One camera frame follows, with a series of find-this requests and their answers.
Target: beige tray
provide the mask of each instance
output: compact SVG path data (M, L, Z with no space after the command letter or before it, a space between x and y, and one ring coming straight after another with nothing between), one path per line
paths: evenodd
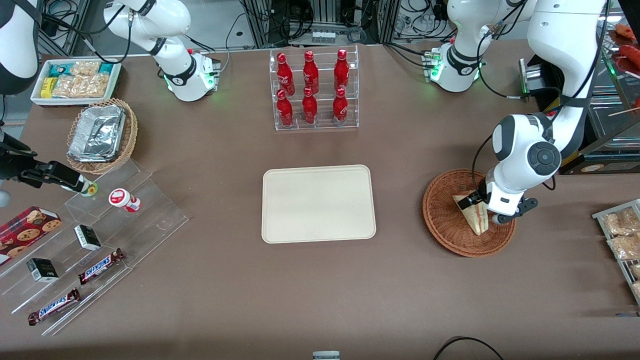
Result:
M262 239L296 243L376 234L371 173L364 165L283 168L262 178Z

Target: wicker basket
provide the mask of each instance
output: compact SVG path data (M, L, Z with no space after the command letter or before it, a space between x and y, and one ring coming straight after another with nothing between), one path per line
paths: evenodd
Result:
M482 179L484 174L476 171L476 181ZM424 193L422 215L431 234L444 247L462 256L479 258L493 255L509 243L516 220L504 225L489 221L489 230L476 235L453 200L453 195L472 190L471 170L456 169L440 174Z
M138 121L136 120L136 114L133 113L129 105L120 99L109 99L106 101L96 102L89 105L89 107L99 107L107 105L118 105L127 110L127 118L124 122L124 130L122 131L122 140L120 141L120 154L116 160L110 163L81 163L80 161L73 160L67 155L67 161L71 164L71 167L80 172L88 172L90 174L101 175L107 172L107 170L120 166L127 162L131 157L133 148L136 146L136 136L138 135ZM67 146L71 146L71 140L73 140L76 133L76 126L80 119L80 113L76 116L76 121L71 126L71 131L67 137Z

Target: table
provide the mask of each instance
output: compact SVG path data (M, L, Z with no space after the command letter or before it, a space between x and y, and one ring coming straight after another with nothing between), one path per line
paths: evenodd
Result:
M457 335L511 359L637 359L640 323L613 317L634 311L633 298L590 218L638 197L637 176L559 177L553 193L539 186L528 195L540 206L518 220L502 252L459 257L430 235L422 194L439 173L469 167L503 116L535 104L501 99L480 82L450 94L382 46L359 50L360 129L319 134L274 130L267 51L233 53L220 90L194 103L167 91L152 58L127 59L117 94L140 123L133 158L192 219L56 336L0 311L3 360L293 360L334 349L345 360L430 359ZM524 41L495 42L485 78L515 92L517 60L530 56ZM34 106L22 139L40 160L63 161L77 112ZM371 170L374 238L262 241L265 171L347 164ZM486 149L478 169L494 164ZM53 185L3 188L13 200L2 222L71 196Z

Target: coca-cola bottle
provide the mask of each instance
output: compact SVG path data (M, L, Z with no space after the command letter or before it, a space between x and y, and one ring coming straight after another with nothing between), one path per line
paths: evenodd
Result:
M284 127L292 127L293 126L293 107L291 106L291 102L287 99L287 94L282 89L278 89L276 92L276 96L278 97L278 102L276 102L276 107L278 108L278 116L280 116L280 122Z
M344 97L344 88L340 87L335 92L333 100L333 123L336 126L343 126L347 122L347 106L349 102Z
M340 87L347 88L349 85L349 63L347 63L347 51L345 49L338 50L338 61L333 68L333 87L336 91Z
M302 99L302 108L305 110L305 122L314 125L318 118L318 103L310 86L305 87L305 98Z
M293 96L296 93L296 86L293 85L293 71L287 63L287 56L284 53L279 53L276 56L278 59L278 82L280 88L283 88L287 95Z
M314 94L320 91L320 79L318 75L318 65L314 61L314 52L305 51L305 67L302 69L305 76L305 86L309 86Z

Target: white lid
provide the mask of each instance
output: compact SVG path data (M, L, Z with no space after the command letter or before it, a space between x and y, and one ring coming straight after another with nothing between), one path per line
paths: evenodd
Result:
M129 200L131 200L131 194L127 190L121 188L113 190L111 195L109 195L109 203L117 208L125 206L129 203Z

